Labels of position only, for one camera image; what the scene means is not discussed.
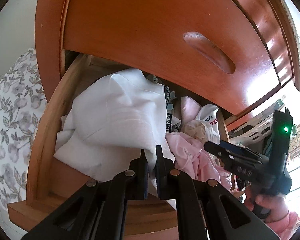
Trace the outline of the person's right hand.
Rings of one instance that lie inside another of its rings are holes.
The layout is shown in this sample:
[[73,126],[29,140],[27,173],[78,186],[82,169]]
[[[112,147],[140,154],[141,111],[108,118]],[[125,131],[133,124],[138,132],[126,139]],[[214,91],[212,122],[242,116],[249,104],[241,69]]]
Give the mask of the person's right hand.
[[289,214],[289,208],[286,204],[285,197],[282,195],[269,196],[258,194],[255,197],[255,200],[253,200],[253,193],[250,186],[245,188],[245,195],[246,199],[244,205],[248,210],[253,211],[254,203],[270,210],[268,217],[264,220],[265,223],[277,222]]

